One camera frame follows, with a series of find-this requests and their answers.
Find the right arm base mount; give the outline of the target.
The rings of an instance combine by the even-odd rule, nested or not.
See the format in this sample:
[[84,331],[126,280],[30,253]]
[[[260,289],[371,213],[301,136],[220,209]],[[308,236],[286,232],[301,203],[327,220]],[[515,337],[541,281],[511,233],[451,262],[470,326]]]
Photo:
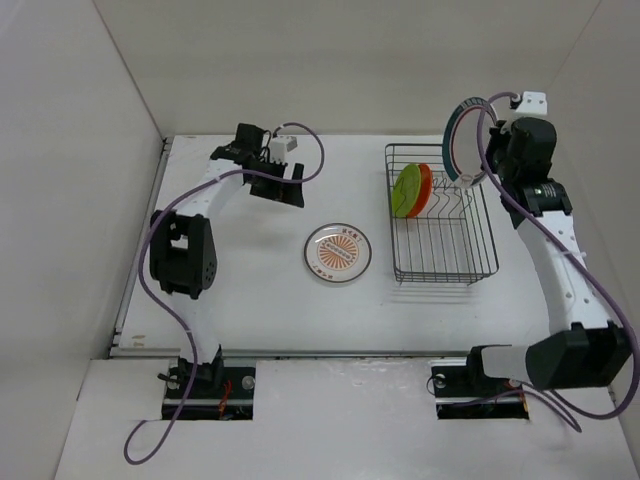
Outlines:
[[435,397],[439,420],[528,420],[518,383],[504,378],[474,379],[462,364],[433,363],[427,389]]

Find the white plate green rim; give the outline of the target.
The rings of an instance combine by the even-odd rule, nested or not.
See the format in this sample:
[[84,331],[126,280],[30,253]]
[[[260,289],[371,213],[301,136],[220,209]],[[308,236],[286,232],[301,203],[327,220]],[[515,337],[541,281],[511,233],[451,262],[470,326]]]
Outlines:
[[455,186],[473,188],[484,179],[477,138],[486,140],[496,121],[493,107],[480,97],[467,98],[454,109],[445,126],[441,157]]

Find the white plate sunburst pattern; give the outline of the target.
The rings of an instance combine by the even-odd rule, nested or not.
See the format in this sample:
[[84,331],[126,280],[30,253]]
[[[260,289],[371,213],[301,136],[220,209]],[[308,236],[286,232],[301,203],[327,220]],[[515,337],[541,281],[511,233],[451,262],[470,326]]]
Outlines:
[[348,284],[369,268],[373,249],[359,228],[330,223],[315,229],[306,239],[303,260],[310,273],[331,284]]

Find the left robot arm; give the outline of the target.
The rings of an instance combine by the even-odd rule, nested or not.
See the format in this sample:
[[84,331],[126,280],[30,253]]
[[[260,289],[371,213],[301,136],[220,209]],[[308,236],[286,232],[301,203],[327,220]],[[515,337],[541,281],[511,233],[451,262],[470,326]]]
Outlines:
[[296,163],[291,177],[285,177],[287,156],[297,146],[294,136],[241,123],[235,138],[211,153],[198,182],[200,190],[168,213],[156,211],[152,216],[149,273],[194,348],[178,361],[174,375],[179,384],[189,382],[201,396],[217,394],[224,381],[221,345],[205,307],[205,293],[218,270],[212,221],[244,186],[253,196],[302,208],[304,166]]

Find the orange plate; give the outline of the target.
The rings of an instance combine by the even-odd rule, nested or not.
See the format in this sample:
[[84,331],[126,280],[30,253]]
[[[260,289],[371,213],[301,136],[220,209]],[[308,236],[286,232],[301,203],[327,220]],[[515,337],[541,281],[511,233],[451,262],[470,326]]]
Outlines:
[[431,168],[421,163],[418,165],[421,173],[420,191],[412,209],[407,214],[408,218],[417,217],[426,207],[433,190],[433,173]]

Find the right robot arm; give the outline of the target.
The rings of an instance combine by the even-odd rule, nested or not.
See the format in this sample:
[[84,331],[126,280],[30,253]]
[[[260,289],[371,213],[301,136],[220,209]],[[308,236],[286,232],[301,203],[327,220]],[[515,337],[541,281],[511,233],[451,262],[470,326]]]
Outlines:
[[579,253],[573,208],[565,187],[550,178],[555,127],[540,118],[477,128],[483,169],[497,187],[512,225],[527,248],[546,302],[549,334],[528,346],[474,348],[462,381],[483,394],[499,378],[539,390],[605,387],[637,341],[616,302],[591,275]]

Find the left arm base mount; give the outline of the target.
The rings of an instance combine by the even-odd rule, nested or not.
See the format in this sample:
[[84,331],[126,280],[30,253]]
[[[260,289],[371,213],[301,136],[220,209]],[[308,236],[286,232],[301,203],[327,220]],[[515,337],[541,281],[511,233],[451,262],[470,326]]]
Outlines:
[[[158,378],[165,382],[161,418],[170,420],[186,390],[191,368],[172,366]],[[225,367],[219,384],[197,378],[178,420],[249,421],[254,414],[256,369],[250,366]]]

